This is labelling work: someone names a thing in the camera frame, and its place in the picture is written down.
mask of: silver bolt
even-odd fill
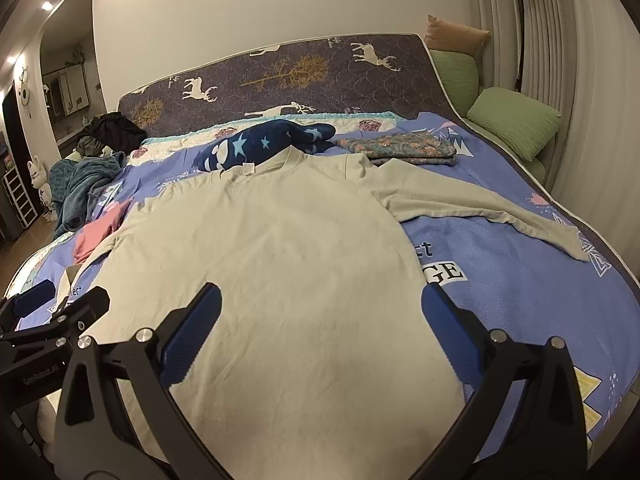
[[[78,339],[78,348],[87,348],[88,346],[91,346],[91,336],[88,335],[83,335],[81,338]]]
[[[564,339],[558,337],[557,335],[551,338],[551,346],[557,350],[562,350],[565,344],[566,343],[564,342]]]
[[[491,330],[491,332],[489,332],[489,337],[494,343],[504,343],[505,341],[507,341],[506,332],[504,330],[500,330],[499,328]]]
[[[154,336],[154,331],[150,328],[141,328],[136,332],[136,340],[139,343],[146,343]]]

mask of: pink cloth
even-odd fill
[[[123,203],[113,202],[109,204],[103,216],[82,228],[78,238],[76,238],[76,246],[74,247],[75,264],[84,262],[101,241],[120,227],[122,218],[132,200],[132,198],[129,198]]]

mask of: dark blue plush toy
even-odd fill
[[[327,142],[335,134],[330,124],[309,126],[276,119],[251,126],[227,139],[216,140],[193,161],[200,171],[228,170],[244,162],[260,164],[288,146],[313,155],[333,146]]]

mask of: beige long-sleeve shirt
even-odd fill
[[[111,251],[94,281],[111,308],[88,333],[126,340],[216,283],[220,319],[171,391],[231,475],[408,478],[463,406],[399,224],[421,214],[509,222],[586,259],[575,228],[473,184],[288,148],[255,171],[201,174],[137,206],[85,264]]]

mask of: orange pillow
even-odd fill
[[[490,35],[488,30],[447,22],[430,15],[424,43],[434,50],[449,50],[474,56]]]

